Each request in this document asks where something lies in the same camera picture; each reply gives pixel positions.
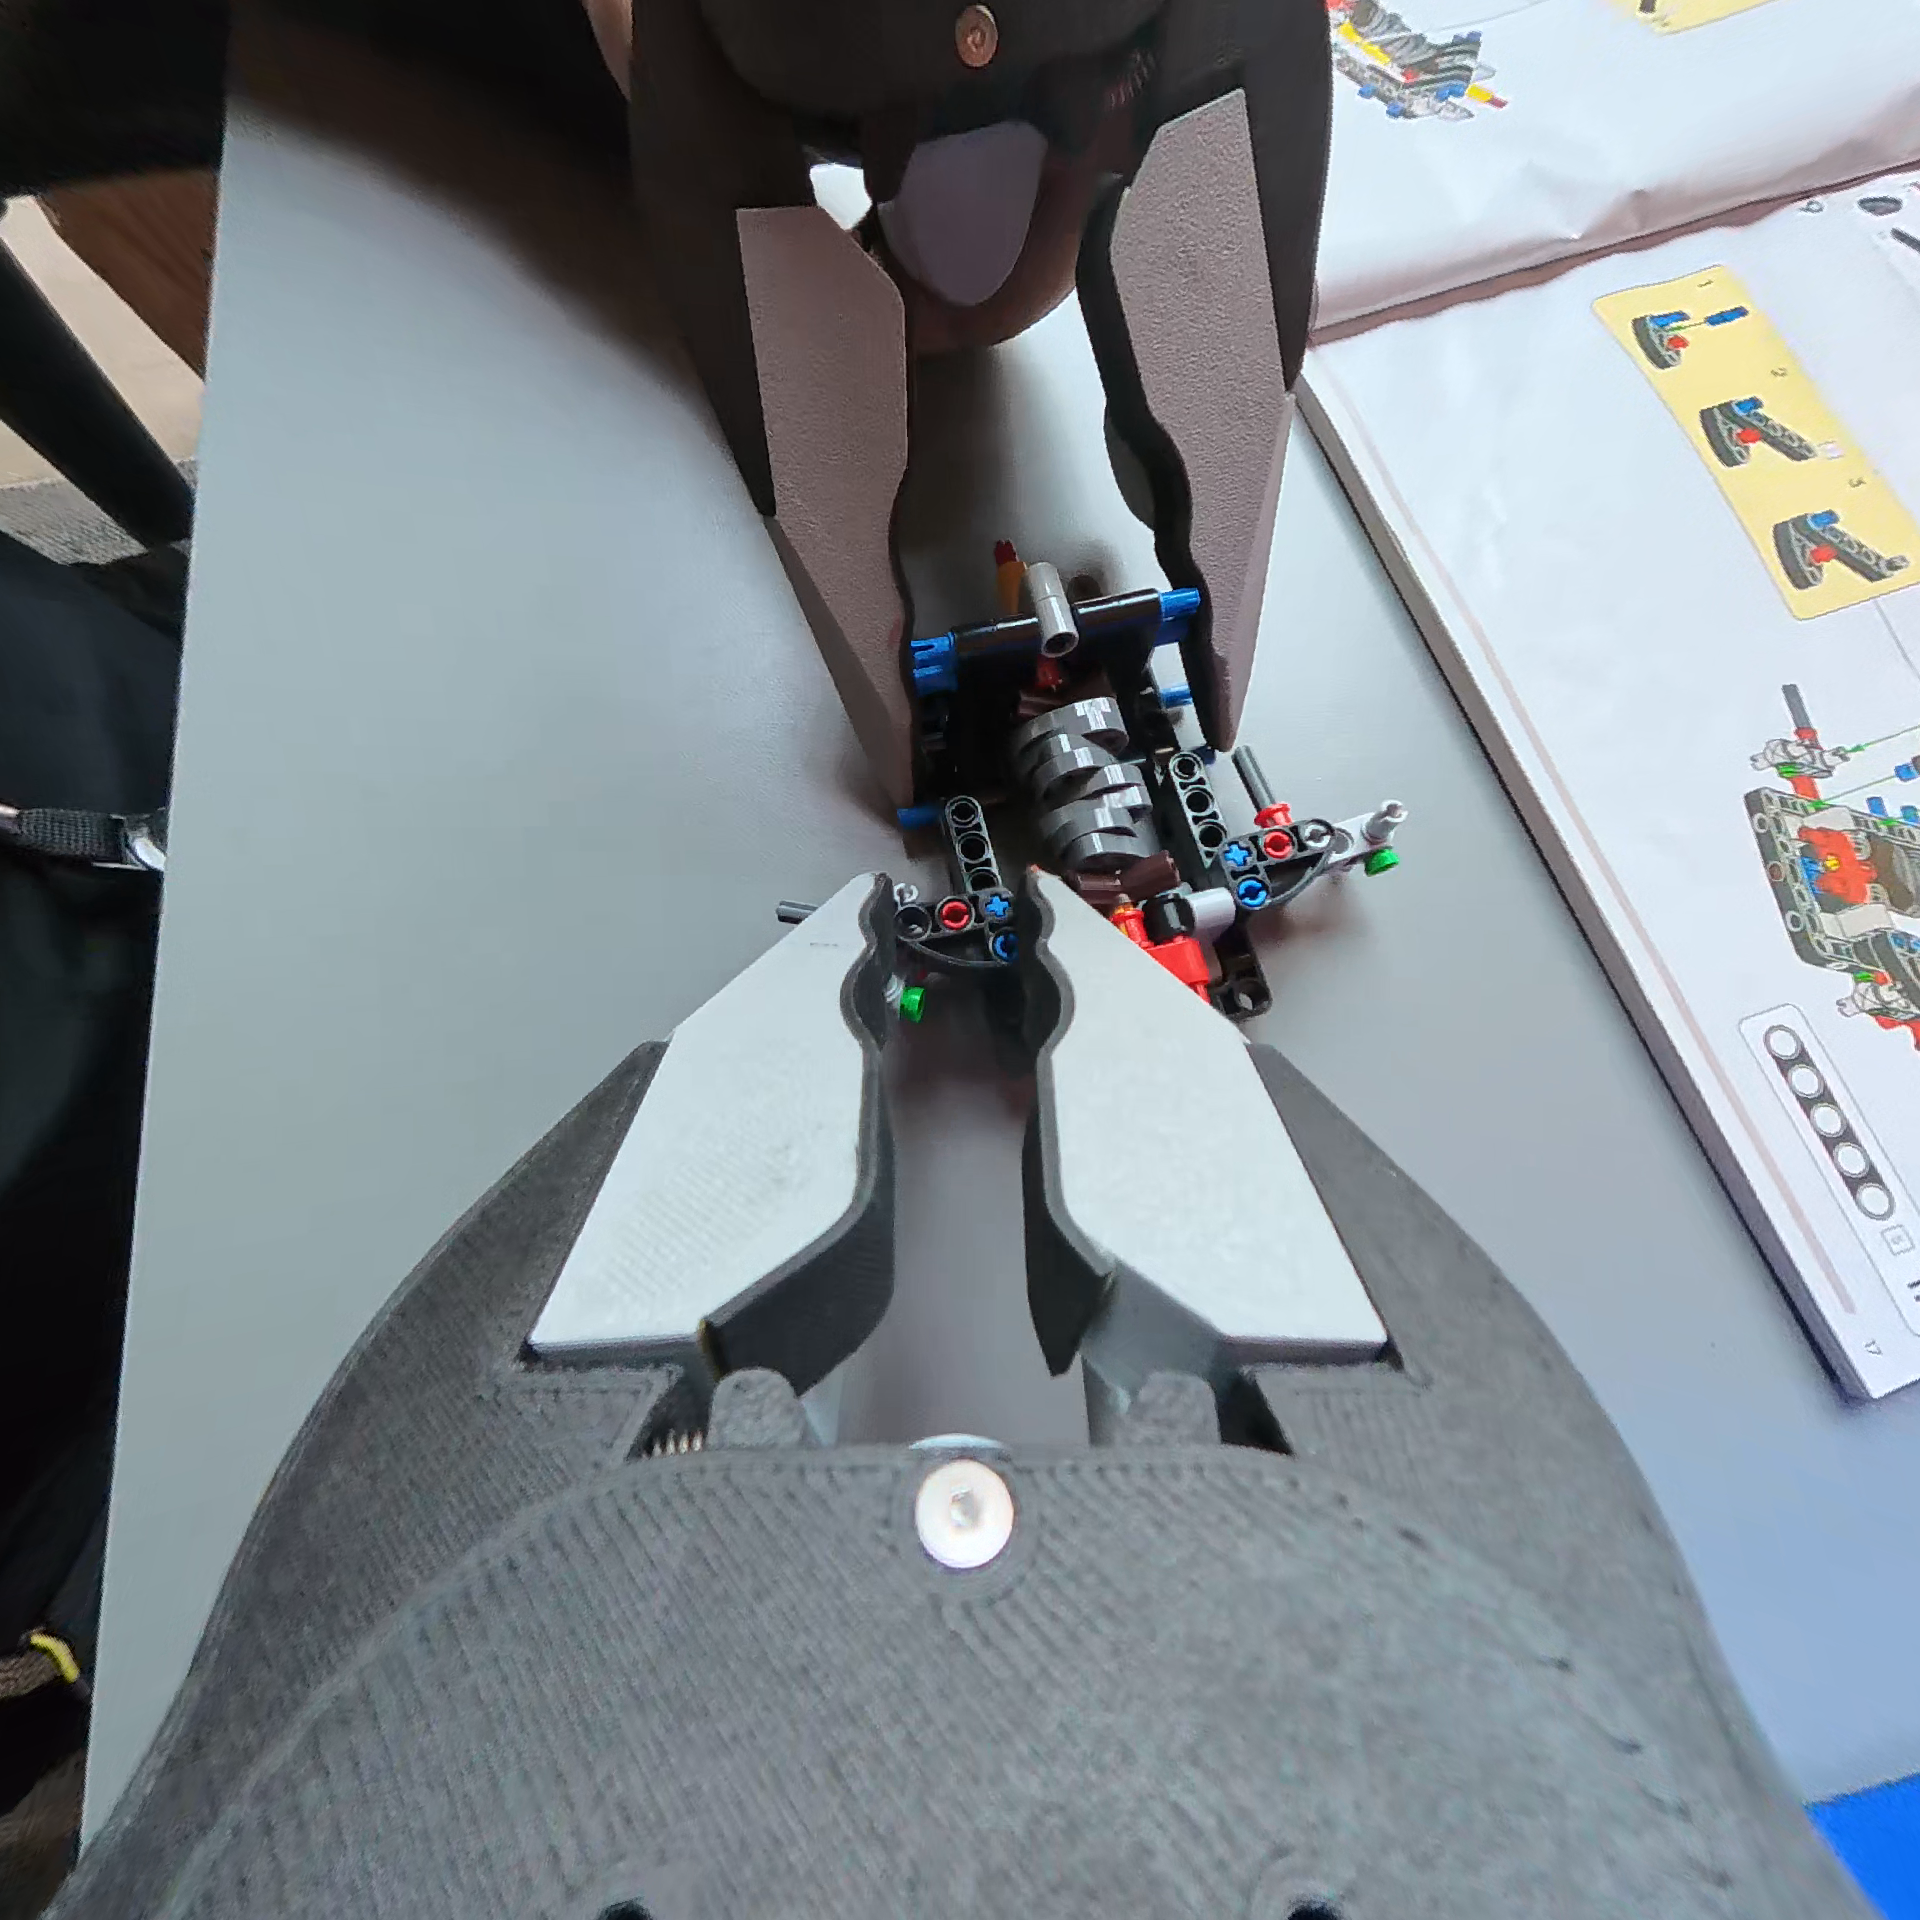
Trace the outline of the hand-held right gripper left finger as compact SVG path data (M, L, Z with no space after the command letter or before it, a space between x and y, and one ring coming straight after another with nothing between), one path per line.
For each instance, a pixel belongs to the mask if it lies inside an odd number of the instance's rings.
M674 1360L700 1397L766 1367L804 1395L877 1333L893 961L893 880L857 874L674 1028L530 1329L538 1360Z

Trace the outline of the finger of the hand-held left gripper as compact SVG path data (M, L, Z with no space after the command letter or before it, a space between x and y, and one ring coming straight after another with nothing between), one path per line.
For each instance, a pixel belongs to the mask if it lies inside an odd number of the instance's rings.
M819 206L738 213L768 514L819 655L889 807L914 795L893 523L907 464L906 308Z
M1083 234L1079 300L1141 518L1200 592L1181 658L1200 723L1236 747L1259 653L1295 399L1243 90L1168 116Z

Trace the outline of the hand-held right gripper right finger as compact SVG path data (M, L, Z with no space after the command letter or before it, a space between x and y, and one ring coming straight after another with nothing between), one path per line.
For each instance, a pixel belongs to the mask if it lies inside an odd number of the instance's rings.
M1029 1313L1105 1386L1372 1360L1388 1333L1260 1074L1265 1051L1069 880L1029 870Z

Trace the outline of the black angled lego piece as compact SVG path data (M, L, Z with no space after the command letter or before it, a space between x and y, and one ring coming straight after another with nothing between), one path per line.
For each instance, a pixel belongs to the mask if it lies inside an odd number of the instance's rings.
M895 942L933 972L997 972L1019 961L1016 898L1009 889L922 891L895 886Z

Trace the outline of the lego instruction booklet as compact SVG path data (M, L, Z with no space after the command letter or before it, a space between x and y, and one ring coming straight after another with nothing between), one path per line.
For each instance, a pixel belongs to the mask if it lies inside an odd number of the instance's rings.
M1303 412L1841 1386L1917 1385L1917 3L1328 3Z

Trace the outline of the black frame lego assembly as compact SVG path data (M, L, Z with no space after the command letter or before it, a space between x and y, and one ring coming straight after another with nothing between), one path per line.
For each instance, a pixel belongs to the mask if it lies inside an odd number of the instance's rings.
M1003 886L1016 898L997 850L997 830L1013 830L1188 991L1230 1023L1259 1019L1271 990L1253 923L1324 877L1399 869L1406 802L1340 821L1296 812L1251 747L1218 764L1181 734L1197 697L1156 658L1188 637L1200 592L1106 593L1000 539L997 593L994 619L906 648L924 781L898 821L941 839L946 886L933 893ZM1016 969L933 972L898 954L889 1003L922 1023L933 987L973 987L1016 1026Z

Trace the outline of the person's left hand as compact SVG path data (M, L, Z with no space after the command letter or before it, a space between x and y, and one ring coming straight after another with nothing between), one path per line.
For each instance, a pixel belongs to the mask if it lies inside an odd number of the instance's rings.
M1128 135L1059 148L1007 116L861 156L869 247L903 291L913 348L997 346L1069 300L1092 206L1128 151Z

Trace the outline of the black chair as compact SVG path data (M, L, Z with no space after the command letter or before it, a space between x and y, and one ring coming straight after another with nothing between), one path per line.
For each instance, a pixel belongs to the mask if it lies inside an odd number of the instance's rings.
M5 243L5 423L131 539L194 536L194 482Z

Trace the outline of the blue plastic bin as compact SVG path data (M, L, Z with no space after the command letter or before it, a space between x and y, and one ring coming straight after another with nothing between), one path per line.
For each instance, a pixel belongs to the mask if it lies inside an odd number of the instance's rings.
M1917 1788L1911 1774L1805 1809L1882 1915L1917 1915Z

